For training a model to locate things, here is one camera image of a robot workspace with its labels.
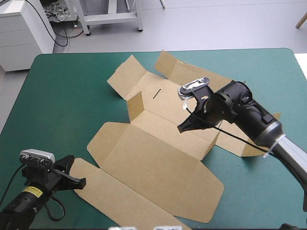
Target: yellow label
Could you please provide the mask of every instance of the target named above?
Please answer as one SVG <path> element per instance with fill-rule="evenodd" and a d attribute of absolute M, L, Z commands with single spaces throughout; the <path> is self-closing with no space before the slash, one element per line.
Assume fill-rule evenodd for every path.
<path fill-rule="evenodd" d="M 33 186 L 28 186 L 26 187 L 23 192 L 29 192 L 29 193 L 32 193 L 33 195 L 35 195 L 37 198 L 39 198 L 43 192 L 40 191 L 38 188 L 35 188 Z"/>

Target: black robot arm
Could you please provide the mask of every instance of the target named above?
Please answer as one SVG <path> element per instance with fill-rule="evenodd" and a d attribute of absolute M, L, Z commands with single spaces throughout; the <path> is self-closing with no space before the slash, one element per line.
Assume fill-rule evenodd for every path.
<path fill-rule="evenodd" d="M 62 218 L 52 217 L 46 203 L 50 199 L 56 201 L 61 206 L 64 217 L 65 208 L 53 195 L 59 190 L 84 188 L 85 178 L 76 179 L 69 176 L 74 162 L 73 155 L 54 162 L 52 158 L 46 158 L 44 153 L 46 152 L 35 149 L 21 153 L 21 162 L 27 164 L 22 170 L 23 176 L 27 178 L 27 187 L 0 212 L 0 230 L 28 230 L 43 207 L 46 207 L 53 221 L 59 221 Z"/>
<path fill-rule="evenodd" d="M 209 80 L 202 78 L 182 86 L 178 94 L 182 100 L 197 101 L 192 114 L 178 126 L 180 132 L 212 128 L 222 120 L 235 123 L 256 145 L 268 147 L 299 181 L 307 211 L 307 153 L 285 136 L 282 124 L 253 99 L 244 83 L 232 81 L 213 93 Z"/>

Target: black cable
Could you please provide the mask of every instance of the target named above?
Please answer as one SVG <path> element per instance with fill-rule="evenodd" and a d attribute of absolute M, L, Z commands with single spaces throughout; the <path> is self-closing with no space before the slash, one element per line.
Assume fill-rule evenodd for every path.
<path fill-rule="evenodd" d="M 50 37 L 52 38 L 52 40 L 53 40 L 58 46 L 66 47 L 66 46 L 68 45 L 68 38 L 66 39 L 66 44 L 65 44 L 65 45 L 59 44 L 59 43 L 52 37 L 52 35 L 51 35 L 51 33 L 49 32 L 49 30 L 48 30 L 48 28 L 47 28 L 47 26 L 46 26 L 46 24 L 45 24 L 43 18 L 40 16 L 39 12 L 38 12 L 37 9 L 34 7 L 34 5 L 33 5 L 32 3 L 30 3 L 29 0 L 25 0 L 25 1 L 28 2 L 28 3 L 32 6 L 32 8 L 36 11 L 36 13 L 38 14 L 40 20 L 43 22 L 43 24 L 44 24 L 44 26 L 45 26 L 45 28 L 46 28 L 48 34 L 49 34 Z"/>
<path fill-rule="evenodd" d="M 58 34 L 58 33 L 56 33 L 56 32 L 54 32 L 56 35 L 58 35 L 58 36 L 60 36 L 60 37 L 65 37 L 65 36 L 63 36 L 63 35 L 60 35 L 60 34 Z M 80 36 L 81 34 L 83 33 L 83 30 L 79 33 L 79 34 L 77 34 L 77 35 L 74 35 L 74 36 L 69 36 L 69 37 L 66 37 L 66 38 L 74 38 L 74 37 L 78 37 L 78 36 Z"/>
<path fill-rule="evenodd" d="M 3 202 L 3 200 L 4 200 L 4 198 L 5 198 L 5 196 L 6 196 L 7 192 L 8 192 L 8 190 L 9 190 L 9 188 L 10 188 L 10 186 L 11 186 L 11 183 L 12 183 L 12 181 L 13 181 L 15 175 L 18 173 L 18 171 L 19 171 L 22 167 L 24 167 L 23 164 L 22 164 L 21 166 L 18 167 L 18 169 L 14 172 L 13 176 L 11 177 L 10 182 L 9 182 L 8 186 L 6 187 L 5 192 L 3 193 L 3 196 L 2 196 L 2 198 L 1 198 L 0 206 L 2 205 L 2 202 Z"/>
<path fill-rule="evenodd" d="M 231 136 L 231 137 L 233 137 L 233 138 L 235 138 L 235 139 L 238 139 L 238 140 L 240 140 L 240 141 L 243 141 L 244 143 L 246 143 L 246 144 L 250 145 L 251 147 L 254 147 L 254 148 L 256 148 L 256 149 L 258 149 L 258 150 L 260 150 L 260 151 L 262 151 L 262 152 L 267 152 L 267 150 L 262 149 L 262 148 L 258 147 L 257 145 L 253 145 L 252 143 L 249 143 L 248 141 L 246 141 L 246 140 L 244 140 L 244 139 L 242 139 L 242 138 L 239 138 L 239 137 L 237 137 L 237 136 L 235 136 L 235 135 L 233 135 L 233 134 L 231 134 L 231 133 L 228 133 L 228 132 L 226 132 L 226 131 L 224 131 L 224 130 L 218 128 L 218 127 L 211 126 L 211 125 L 208 124 L 206 121 L 204 121 L 203 119 L 201 119 L 199 116 L 193 114 L 193 113 L 189 110 L 189 108 L 186 108 L 186 110 L 187 110 L 192 116 L 196 117 L 197 119 L 199 119 L 200 121 L 202 121 L 202 122 L 203 122 L 204 124 L 206 124 L 207 126 L 210 126 L 211 128 L 215 128 L 216 130 L 219 130 L 219 131 L 221 131 L 222 133 L 225 133 L 225 134 L 227 134 L 227 135 L 229 135 L 229 136 Z"/>
<path fill-rule="evenodd" d="M 53 195 L 50 197 L 50 199 L 53 200 L 54 202 L 56 202 L 60 206 L 60 208 L 62 209 L 62 212 L 63 212 L 62 217 L 60 217 L 60 218 L 53 217 L 53 215 L 51 215 L 50 209 L 48 208 L 48 206 L 46 204 L 41 204 L 41 205 L 37 206 L 36 209 L 39 209 L 40 207 L 45 207 L 45 209 L 47 211 L 47 215 L 48 215 L 50 220 L 52 220 L 54 222 L 62 220 L 65 217 L 65 214 L 66 214 L 66 209 L 65 209 L 64 205 L 62 204 L 62 202 L 60 202 L 58 199 L 56 199 Z"/>
<path fill-rule="evenodd" d="M 49 17 L 54 17 L 54 16 L 56 16 L 55 14 L 53 14 L 53 13 L 51 13 L 51 12 L 49 12 L 49 11 L 45 11 L 45 13 L 49 13 L 49 15 L 47 15 L 48 18 L 49 18 Z M 58 36 L 60 36 L 60 37 L 65 37 L 65 38 L 79 37 L 83 32 L 84 32 L 84 31 L 82 30 L 79 34 L 74 35 L 74 36 L 69 36 L 69 37 L 68 37 L 68 36 L 60 35 L 60 34 L 58 34 L 58 33 L 56 33 L 56 32 L 54 31 L 54 33 L 55 33 L 56 35 L 58 35 Z"/>

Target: green table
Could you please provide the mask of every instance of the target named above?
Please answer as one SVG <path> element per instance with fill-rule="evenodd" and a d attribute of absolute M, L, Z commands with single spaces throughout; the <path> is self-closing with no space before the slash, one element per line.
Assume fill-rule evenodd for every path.
<path fill-rule="evenodd" d="M 246 81 L 266 109 L 282 112 L 285 133 L 307 149 L 307 81 L 291 50 L 171 53 L 193 65 Z M 18 154 L 24 149 L 49 151 L 56 159 L 74 154 L 95 164 L 86 146 L 98 129 L 107 121 L 129 121 L 126 102 L 106 80 L 131 54 L 156 73 L 159 52 L 51 54 L 35 59 L 0 135 L 1 193 L 20 164 Z M 179 218 L 190 227 L 278 228 L 284 222 L 306 227 L 303 190 L 273 157 L 244 159 L 215 146 L 203 163 L 223 182 L 225 190 L 210 223 Z M 24 182 L 21 175 L 16 177 L 4 204 L 23 189 Z M 42 210 L 32 228 L 116 225 L 73 191 L 58 192 L 56 197 L 65 204 L 66 217 L 55 223 Z M 53 212 L 58 210 L 50 205 Z"/>

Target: unfolded cardboard box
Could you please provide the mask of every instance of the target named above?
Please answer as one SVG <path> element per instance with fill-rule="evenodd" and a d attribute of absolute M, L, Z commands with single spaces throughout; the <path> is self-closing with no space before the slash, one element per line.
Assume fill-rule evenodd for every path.
<path fill-rule="evenodd" d="M 210 79 L 209 86 L 216 91 L 229 83 L 230 79 L 179 61 L 165 51 L 162 51 L 156 69 L 167 78 L 148 72 L 134 56 L 130 56 L 108 80 L 127 101 L 130 124 L 107 122 L 100 128 L 88 145 L 88 151 L 100 169 L 82 160 L 79 164 L 74 164 L 73 172 L 80 170 L 78 176 L 87 177 L 85 190 L 76 192 L 120 225 L 128 225 L 127 218 L 135 220 L 140 215 L 138 213 L 132 217 L 133 214 L 130 214 L 125 217 L 125 212 L 116 211 L 120 207 L 127 209 L 125 200 L 128 196 L 131 197 L 130 202 L 135 203 L 140 210 L 143 209 L 143 212 L 147 209 L 142 208 L 144 200 L 140 201 L 140 197 L 147 200 L 145 203 L 159 206 L 167 213 L 163 214 L 167 220 L 168 214 L 172 214 L 209 222 L 224 186 L 200 160 L 216 142 L 238 156 L 263 153 L 249 150 L 245 143 L 237 142 L 229 136 L 221 136 L 215 129 L 187 131 L 182 134 L 177 130 L 177 125 L 189 116 L 182 109 L 182 101 L 177 95 L 180 85 L 207 77 Z M 195 100 L 189 100 L 191 110 L 195 105 Z M 238 127 L 229 123 L 223 122 L 222 128 L 232 133 L 238 132 Z M 243 133 L 239 135 L 248 139 Z M 123 207 L 112 206 L 97 199 L 104 190 L 104 178 L 108 178 L 107 181 L 111 184 L 104 197 L 111 201 L 124 202 Z M 131 190 L 135 194 L 122 194 L 117 187 L 113 187 L 113 183 L 120 184 L 121 189 Z M 146 218 L 143 217 L 143 221 L 151 227 L 153 218 L 149 214 Z"/>

